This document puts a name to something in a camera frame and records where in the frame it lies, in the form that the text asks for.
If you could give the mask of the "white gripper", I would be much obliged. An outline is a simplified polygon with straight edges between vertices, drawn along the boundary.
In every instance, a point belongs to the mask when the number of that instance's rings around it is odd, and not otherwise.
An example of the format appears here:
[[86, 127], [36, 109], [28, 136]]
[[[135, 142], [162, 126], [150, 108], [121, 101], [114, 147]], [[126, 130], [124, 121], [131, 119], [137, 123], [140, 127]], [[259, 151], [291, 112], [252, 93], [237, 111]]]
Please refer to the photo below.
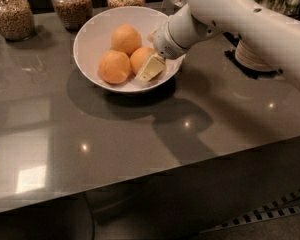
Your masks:
[[187, 53], [187, 49], [182, 48], [173, 40], [169, 32], [168, 20], [148, 35], [148, 41], [152, 43], [159, 55], [155, 53], [147, 56], [136, 75], [136, 79], [141, 82], [151, 81], [166, 68], [163, 58], [175, 60]]

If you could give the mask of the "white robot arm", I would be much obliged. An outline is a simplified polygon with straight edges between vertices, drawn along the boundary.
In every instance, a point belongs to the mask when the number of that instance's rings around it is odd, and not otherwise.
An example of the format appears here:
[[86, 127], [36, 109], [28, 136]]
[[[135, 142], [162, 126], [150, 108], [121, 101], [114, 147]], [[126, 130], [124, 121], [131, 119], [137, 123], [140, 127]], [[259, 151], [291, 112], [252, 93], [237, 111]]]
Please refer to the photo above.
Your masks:
[[300, 21], [254, 0], [187, 0], [150, 39], [161, 57], [174, 60], [221, 31], [239, 35], [300, 91]]

